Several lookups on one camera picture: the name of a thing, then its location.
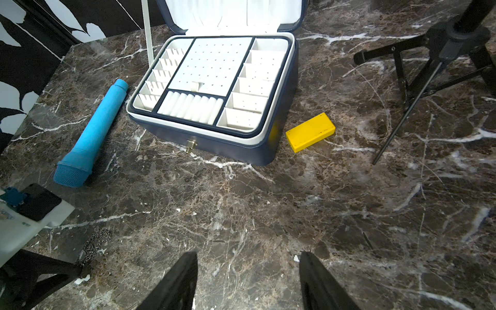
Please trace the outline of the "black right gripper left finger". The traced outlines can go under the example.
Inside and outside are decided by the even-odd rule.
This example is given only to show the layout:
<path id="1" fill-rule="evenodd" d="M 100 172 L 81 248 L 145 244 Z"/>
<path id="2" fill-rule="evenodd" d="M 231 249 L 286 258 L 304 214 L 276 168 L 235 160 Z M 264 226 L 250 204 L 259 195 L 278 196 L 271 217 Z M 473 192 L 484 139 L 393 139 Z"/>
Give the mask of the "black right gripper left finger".
<path id="1" fill-rule="evenodd" d="M 197 253 L 183 253 L 136 310 L 192 309 L 197 280 Z"/>

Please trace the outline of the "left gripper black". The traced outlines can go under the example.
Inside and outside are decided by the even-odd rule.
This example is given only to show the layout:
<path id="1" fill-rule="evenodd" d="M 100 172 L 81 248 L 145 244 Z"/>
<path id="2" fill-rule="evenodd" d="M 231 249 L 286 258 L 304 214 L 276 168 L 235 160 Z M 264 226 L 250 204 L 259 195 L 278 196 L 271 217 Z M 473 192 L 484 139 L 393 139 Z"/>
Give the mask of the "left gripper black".
<path id="1" fill-rule="evenodd" d="M 1 309 L 33 309 L 82 271 L 80 264 L 21 249 L 1 266 Z"/>

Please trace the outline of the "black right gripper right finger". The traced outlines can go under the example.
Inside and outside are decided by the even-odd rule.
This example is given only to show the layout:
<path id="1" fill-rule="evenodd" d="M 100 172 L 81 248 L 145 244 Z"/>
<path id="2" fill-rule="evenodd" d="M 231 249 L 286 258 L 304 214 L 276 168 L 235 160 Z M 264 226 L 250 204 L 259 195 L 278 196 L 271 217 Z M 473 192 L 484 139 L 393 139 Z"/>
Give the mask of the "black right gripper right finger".
<path id="1" fill-rule="evenodd" d="M 360 310 L 313 253 L 302 252 L 299 276 L 304 309 Z"/>

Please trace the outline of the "blue handheld microphone lying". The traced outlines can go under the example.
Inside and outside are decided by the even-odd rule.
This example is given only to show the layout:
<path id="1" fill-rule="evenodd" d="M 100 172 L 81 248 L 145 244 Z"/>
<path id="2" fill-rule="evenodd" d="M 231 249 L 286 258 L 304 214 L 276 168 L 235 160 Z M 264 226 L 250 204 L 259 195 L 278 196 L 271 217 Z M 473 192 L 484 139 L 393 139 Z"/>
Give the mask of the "blue handheld microphone lying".
<path id="1" fill-rule="evenodd" d="M 81 187 L 92 168 L 103 141 L 122 106 L 129 85 L 121 79 L 110 87 L 72 150 L 57 164 L 54 182 Z"/>

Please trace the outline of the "yellow rectangular block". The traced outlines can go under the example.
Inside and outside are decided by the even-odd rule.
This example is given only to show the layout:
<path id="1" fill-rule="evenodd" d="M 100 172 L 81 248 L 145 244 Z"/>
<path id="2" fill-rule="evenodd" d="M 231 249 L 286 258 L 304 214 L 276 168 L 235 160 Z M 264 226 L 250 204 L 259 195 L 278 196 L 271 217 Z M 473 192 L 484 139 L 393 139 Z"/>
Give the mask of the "yellow rectangular block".
<path id="1" fill-rule="evenodd" d="M 288 130 L 285 135 L 294 153 L 328 138 L 335 133 L 336 126 L 325 113 L 311 118 Z"/>

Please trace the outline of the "black mini tripod stand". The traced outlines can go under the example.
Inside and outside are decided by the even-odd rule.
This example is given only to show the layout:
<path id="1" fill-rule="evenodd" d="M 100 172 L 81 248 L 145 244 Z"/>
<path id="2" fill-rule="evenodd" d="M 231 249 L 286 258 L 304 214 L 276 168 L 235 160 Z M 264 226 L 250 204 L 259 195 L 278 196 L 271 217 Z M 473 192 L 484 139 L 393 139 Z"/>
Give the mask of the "black mini tripod stand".
<path id="1" fill-rule="evenodd" d="M 491 34 L 486 27 L 481 25 L 494 7 L 495 1 L 472 1 L 461 15 L 435 24 L 423 35 L 370 51 L 362 50 L 354 55 L 353 61 L 356 65 L 362 65 L 382 56 L 393 56 L 406 109 L 404 116 L 378 151 L 373 160 L 374 165 L 380 160 L 421 98 L 478 76 L 482 77 L 490 92 L 495 94 L 495 63 L 486 47 Z M 401 53 L 420 47 L 429 50 L 429 59 L 415 79 L 408 83 Z M 438 86 L 431 85 L 436 76 L 442 73 L 450 63 L 465 55 L 469 56 L 475 66 L 473 72 Z"/>

